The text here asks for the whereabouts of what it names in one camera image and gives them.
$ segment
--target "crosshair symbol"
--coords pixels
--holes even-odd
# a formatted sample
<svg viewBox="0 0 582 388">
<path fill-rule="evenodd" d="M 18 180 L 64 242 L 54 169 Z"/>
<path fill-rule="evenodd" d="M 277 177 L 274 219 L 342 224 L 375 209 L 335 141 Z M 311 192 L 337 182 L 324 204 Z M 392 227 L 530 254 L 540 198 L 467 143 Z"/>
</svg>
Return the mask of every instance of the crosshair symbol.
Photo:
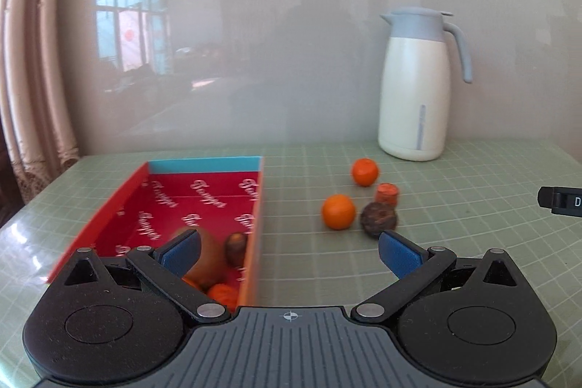
<svg viewBox="0 0 582 388">
<path fill-rule="evenodd" d="M 289 322 L 291 322 L 292 320 L 295 320 L 295 319 L 297 319 L 298 317 L 301 317 L 301 316 L 299 314 L 297 314 L 296 312 L 287 311 L 281 317 L 283 317 L 285 320 L 288 320 Z"/>
</svg>

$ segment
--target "gray glossy wall panel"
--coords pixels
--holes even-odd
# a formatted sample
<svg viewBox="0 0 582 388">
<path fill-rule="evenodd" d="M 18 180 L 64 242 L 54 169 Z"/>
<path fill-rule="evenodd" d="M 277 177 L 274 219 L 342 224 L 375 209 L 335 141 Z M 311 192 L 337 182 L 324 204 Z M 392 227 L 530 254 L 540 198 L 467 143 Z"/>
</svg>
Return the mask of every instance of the gray glossy wall panel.
<svg viewBox="0 0 582 388">
<path fill-rule="evenodd" d="M 455 13 L 473 56 L 467 85 L 449 43 L 449 135 L 552 137 L 582 158 L 582 0 L 166 4 L 157 35 L 169 70 L 124 73 L 99 59 L 95 0 L 59 0 L 63 74 L 84 152 L 374 139 L 389 36 L 378 15 L 423 5 Z M 156 35 L 140 29 L 144 45 Z M 152 52 L 143 57 L 151 62 Z"/>
</svg>

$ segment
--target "silver screw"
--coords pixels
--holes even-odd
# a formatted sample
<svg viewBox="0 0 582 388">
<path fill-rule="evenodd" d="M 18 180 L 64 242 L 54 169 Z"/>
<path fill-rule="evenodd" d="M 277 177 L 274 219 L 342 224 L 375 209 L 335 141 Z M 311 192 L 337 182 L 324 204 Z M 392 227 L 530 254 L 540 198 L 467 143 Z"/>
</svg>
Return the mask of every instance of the silver screw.
<svg viewBox="0 0 582 388">
<path fill-rule="evenodd" d="M 380 317 L 384 314 L 384 308 L 380 304 L 364 303 L 356 308 L 356 312 L 362 317 Z"/>
<path fill-rule="evenodd" d="M 216 303 L 205 303 L 198 306 L 197 313 L 202 317 L 219 317 L 225 312 L 224 306 Z"/>
</svg>

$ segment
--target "window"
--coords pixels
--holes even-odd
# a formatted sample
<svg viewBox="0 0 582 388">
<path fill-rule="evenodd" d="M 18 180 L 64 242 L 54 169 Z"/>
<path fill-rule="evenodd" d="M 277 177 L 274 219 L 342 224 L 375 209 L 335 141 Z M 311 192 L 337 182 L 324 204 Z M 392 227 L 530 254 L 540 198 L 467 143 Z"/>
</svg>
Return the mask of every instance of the window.
<svg viewBox="0 0 582 388">
<path fill-rule="evenodd" d="M 95 9 L 100 60 L 122 71 L 170 72 L 165 0 L 95 0 Z"/>
</svg>

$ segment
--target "cardboard box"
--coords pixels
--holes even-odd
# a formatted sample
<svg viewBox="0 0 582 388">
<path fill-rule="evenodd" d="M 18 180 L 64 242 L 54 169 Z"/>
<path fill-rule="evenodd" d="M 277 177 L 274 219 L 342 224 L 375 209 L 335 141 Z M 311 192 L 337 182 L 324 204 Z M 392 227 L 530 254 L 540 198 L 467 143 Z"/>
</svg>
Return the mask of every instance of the cardboard box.
<svg viewBox="0 0 582 388">
<path fill-rule="evenodd" d="M 229 269 L 239 305 L 256 304 L 260 259 L 261 157 L 153 160 L 138 168 L 95 213 L 49 275 L 53 281 L 71 254 L 91 247 L 102 257 L 138 245 L 167 243 L 187 225 L 200 225 L 223 243 L 248 234 L 244 268 Z"/>
</svg>

